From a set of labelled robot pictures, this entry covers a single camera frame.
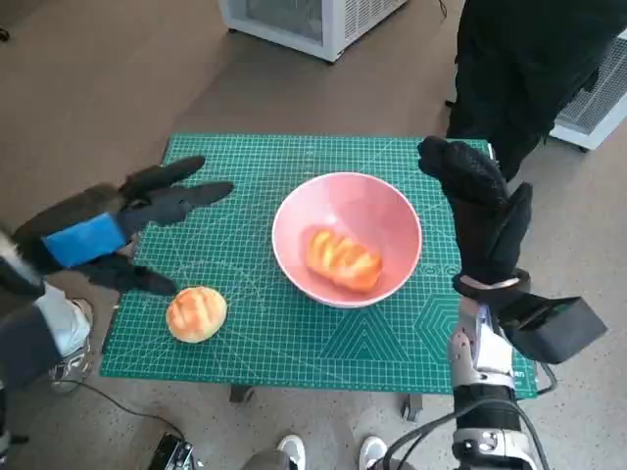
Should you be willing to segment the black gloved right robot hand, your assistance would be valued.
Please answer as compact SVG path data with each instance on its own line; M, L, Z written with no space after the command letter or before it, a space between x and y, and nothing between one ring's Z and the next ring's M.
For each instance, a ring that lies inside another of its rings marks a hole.
M454 217L461 270L455 288L526 289L529 273L517 266L532 215L533 188L513 192L497 162L460 141L429 136L417 146L419 168L437 179Z

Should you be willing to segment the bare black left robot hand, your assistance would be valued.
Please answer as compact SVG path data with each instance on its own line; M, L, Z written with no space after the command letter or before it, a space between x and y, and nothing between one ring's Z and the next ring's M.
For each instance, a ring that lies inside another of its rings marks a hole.
M20 255L43 275L76 270L89 282L120 293L174 295L177 287L172 280L135 265L121 249L152 222L160 226L182 222L192 211L229 196L234 189L230 181L179 184L205 161L192 156L151 165L129 175L119 187L101 183L64 199L14 232Z

